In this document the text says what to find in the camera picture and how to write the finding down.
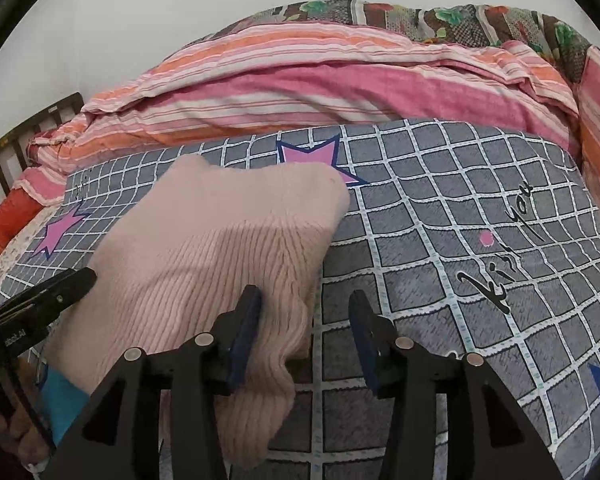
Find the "pink knitted sweater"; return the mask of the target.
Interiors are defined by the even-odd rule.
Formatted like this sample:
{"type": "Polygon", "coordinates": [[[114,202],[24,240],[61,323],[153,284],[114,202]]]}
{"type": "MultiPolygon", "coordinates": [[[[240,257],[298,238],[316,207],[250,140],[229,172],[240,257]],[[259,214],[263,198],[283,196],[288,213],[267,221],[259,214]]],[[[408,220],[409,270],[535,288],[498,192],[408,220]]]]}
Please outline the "pink knitted sweater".
{"type": "Polygon", "coordinates": [[[258,466],[294,405],[286,364],[310,350],[321,266],[349,203],[324,162],[235,169],[179,157],[97,245],[96,283],[61,315],[47,363],[92,392],[126,349],[178,348],[256,286],[263,306],[246,382],[215,414],[226,459],[258,466]]]}

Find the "white floral bed sheet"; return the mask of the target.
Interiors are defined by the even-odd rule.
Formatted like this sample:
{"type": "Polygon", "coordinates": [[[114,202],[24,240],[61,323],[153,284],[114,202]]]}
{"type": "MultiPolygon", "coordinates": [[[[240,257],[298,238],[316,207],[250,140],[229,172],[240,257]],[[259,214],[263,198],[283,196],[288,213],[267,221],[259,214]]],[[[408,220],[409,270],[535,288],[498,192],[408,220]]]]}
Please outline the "white floral bed sheet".
{"type": "Polygon", "coordinates": [[[24,254],[35,235],[41,231],[60,205],[43,208],[6,246],[0,255],[0,288],[9,269],[24,254]]]}

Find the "red pillow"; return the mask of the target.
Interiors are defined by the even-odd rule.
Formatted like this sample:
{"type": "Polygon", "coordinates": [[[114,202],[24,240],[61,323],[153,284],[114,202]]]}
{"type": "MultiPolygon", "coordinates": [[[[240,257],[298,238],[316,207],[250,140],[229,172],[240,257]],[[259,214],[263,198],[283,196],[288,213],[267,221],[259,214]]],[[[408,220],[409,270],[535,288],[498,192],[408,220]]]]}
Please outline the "red pillow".
{"type": "Polygon", "coordinates": [[[42,209],[43,206],[21,188],[9,192],[0,205],[0,255],[42,209]]]}

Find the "grey checkered bed sheet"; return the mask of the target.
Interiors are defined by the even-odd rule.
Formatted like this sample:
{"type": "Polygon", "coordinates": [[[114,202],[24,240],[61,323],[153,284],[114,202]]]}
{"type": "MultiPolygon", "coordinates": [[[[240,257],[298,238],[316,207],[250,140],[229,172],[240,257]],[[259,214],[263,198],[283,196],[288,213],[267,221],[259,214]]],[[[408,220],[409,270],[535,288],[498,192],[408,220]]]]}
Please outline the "grey checkered bed sheet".
{"type": "Polygon", "coordinates": [[[392,404],[364,385],[348,321],[361,289],[430,352],[484,356],[567,479],[600,458],[600,212],[572,158],[538,136],[403,119],[207,141],[91,166],[64,203],[90,216],[51,255],[23,247],[0,301],[82,266],[185,154],[256,169],[328,153],[356,177],[322,269],[313,347],[294,408],[253,479],[373,479],[392,404]]]}

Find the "pink orange striped quilt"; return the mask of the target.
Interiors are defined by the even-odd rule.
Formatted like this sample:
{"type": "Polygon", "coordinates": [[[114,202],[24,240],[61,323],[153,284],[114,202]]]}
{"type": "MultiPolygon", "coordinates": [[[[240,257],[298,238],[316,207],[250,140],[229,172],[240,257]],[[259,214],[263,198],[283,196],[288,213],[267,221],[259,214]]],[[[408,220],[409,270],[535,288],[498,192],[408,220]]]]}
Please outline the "pink orange striped quilt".
{"type": "Polygon", "coordinates": [[[68,174],[121,155],[399,118],[540,136],[580,164],[600,206],[600,50],[586,50],[581,78],[570,82],[520,41],[468,48],[335,23],[251,26],[179,50],[35,139],[35,164],[16,187],[50,206],[68,174]]]}

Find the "floral patterned blanket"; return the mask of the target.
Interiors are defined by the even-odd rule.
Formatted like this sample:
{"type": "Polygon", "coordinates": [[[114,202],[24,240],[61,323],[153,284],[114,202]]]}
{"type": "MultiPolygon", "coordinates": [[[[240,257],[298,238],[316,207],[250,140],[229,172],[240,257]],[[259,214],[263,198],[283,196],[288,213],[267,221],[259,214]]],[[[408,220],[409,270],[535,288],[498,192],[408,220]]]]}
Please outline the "floral patterned blanket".
{"type": "Polygon", "coordinates": [[[556,67],[570,84],[581,80],[586,51],[591,47],[573,27],[538,11],[488,4],[426,10],[363,0],[311,0],[276,6],[230,24],[212,37],[254,25],[312,21],[370,26],[418,42],[470,48],[501,47],[516,40],[556,67]]]}

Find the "dark wooden bed frame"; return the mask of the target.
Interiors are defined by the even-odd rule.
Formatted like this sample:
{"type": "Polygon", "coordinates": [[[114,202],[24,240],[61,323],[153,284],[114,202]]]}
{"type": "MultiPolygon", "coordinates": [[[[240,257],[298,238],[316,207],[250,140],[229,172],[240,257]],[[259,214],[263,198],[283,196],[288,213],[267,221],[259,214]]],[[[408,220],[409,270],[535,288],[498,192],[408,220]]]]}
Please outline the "dark wooden bed frame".
{"type": "Polygon", "coordinates": [[[82,94],[74,92],[44,107],[0,138],[0,205],[15,180],[32,166],[26,155],[26,146],[32,136],[62,126],[76,116],[83,105],[82,94]]]}

